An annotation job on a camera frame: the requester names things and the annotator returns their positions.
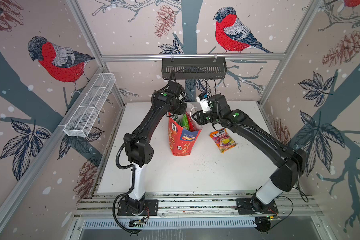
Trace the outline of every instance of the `green item in bag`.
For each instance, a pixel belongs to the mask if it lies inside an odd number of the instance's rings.
[[[188,118],[187,118],[187,116],[185,114],[183,115],[183,119],[180,122],[180,127],[183,127],[183,128],[185,128],[185,129],[187,129],[189,131]]]

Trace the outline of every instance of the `fox's candy package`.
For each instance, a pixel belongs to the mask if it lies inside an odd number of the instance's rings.
[[[224,153],[225,151],[231,149],[236,146],[236,142],[228,135],[225,128],[211,132],[209,135],[216,143],[217,147]]]

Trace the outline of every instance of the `red gift bag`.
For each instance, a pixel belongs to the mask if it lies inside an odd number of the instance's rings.
[[[172,154],[174,156],[190,155],[192,147],[195,144],[197,137],[202,130],[202,127],[198,125],[192,118],[188,118],[191,119],[192,124],[196,130],[191,132],[183,127],[180,127],[180,125],[177,124],[177,122],[175,122],[171,117],[169,117],[168,119],[169,147],[171,148]]]

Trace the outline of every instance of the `white table surface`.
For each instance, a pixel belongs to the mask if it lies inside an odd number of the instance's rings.
[[[198,103],[192,104],[201,109]],[[229,101],[228,104],[231,110],[240,109],[248,114],[269,133],[255,101]],[[150,106],[151,103],[127,104],[98,193],[120,193],[129,189],[131,171],[118,169],[115,156],[125,133],[132,133],[138,127]],[[213,131],[211,124],[204,125],[191,154],[173,156],[168,143],[168,118],[164,116],[151,138],[154,157],[146,166],[145,191],[176,194],[255,190],[276,170],[263,152],[230,130],[227,132],[237,145],[222,154],[209,136]],[[125,150],[120,155],[120,164],[129,164]]]

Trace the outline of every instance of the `bullfinch illustration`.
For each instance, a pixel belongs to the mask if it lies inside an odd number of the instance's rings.
[[[236,16],[232,7],[219,9],[213,18],[216,20],[216,41],[227,51],[238,51],[257,48],[271,53],[253,36],[249,27]]]
[[[85,65],[95,59],[72,48],[60,47],[48,42],[41,36],[35,36],[29,41],[28,51],[31,59],[33,61],[37,59],[53,78],[60,82],[75,84],[71,96],[80,93],[76,90],[76,80],[84,74]]]

